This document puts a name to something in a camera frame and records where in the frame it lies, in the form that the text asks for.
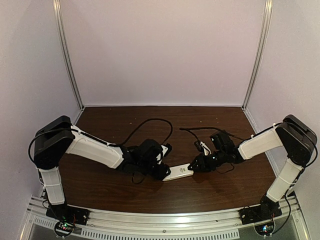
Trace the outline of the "white remote control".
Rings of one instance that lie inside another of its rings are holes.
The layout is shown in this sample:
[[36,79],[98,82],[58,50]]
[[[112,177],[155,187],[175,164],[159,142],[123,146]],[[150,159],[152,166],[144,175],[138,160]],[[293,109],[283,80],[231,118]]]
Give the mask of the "white remote control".
[[177,165],[177,166],[172,166],[169,168],[170,173],[168,176],[166,176],[162,181],[163,182],[168,182],[172,180],[177,180],[181,178],[186,178],[190,177],[194,174],[193,170],[189,170],[188,167],[190,166],[189,163],[187,164],[182,164],[182,165]]

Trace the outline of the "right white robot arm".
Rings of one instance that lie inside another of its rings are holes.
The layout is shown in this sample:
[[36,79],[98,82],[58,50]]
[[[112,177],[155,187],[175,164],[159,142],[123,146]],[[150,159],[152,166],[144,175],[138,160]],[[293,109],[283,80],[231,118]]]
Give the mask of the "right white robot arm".
[[318,156],[318,139],[315,132],[292,114],[238,145],[233,142],[233,138],[234,135],[225,130],[218,130],[210,136],[215,151],[209,153],[204,147],[188,169],[194,172],[211,172],[225,163],[239,164],[272,149],[283,147],[287,153],[285,164],[262,197],[262,206],[275,205]]

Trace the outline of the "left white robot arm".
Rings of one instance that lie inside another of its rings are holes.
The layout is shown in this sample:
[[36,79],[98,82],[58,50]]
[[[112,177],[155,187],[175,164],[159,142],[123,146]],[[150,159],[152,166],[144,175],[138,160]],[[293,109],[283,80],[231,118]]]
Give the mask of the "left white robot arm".
[[62,115],[38,130],[28,146],[28,157],[36,166],[48,203],[52,206],[66,204],[66,197],[59,171],[59,162],[65,154],[77,155],[120,172],[149,175],[162,181],[171,174],[163,163],[172,147],[145,139],[140,145],[125,146],[95,137]]

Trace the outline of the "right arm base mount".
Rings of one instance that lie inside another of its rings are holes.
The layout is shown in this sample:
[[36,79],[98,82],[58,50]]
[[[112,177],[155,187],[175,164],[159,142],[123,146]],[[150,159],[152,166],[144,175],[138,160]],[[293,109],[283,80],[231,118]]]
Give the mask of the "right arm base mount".
[[265,193],[258,205],[245,206],[238,213],[242,225],[267,221],[266,223],[256,225],[254,230],[262,237],[270,237],[276,231],[275,217],[280,217],[282,210],[279,201],[274,202]]

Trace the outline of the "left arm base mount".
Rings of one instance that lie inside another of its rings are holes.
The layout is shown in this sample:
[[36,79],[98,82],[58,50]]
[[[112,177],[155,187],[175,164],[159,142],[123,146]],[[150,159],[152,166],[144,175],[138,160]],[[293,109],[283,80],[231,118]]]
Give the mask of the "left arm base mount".
[[44,192],[45,200],[42,202],[42,206],[46,208],[47,217],[57,220],[53,231],[58,238],[65,239],[74,232],[76,225],[85,226],[87,224],[90,214],[88,209],[70,206],[66,201],[62,204],[53,205],[49,201],[47,191],[44,190]]

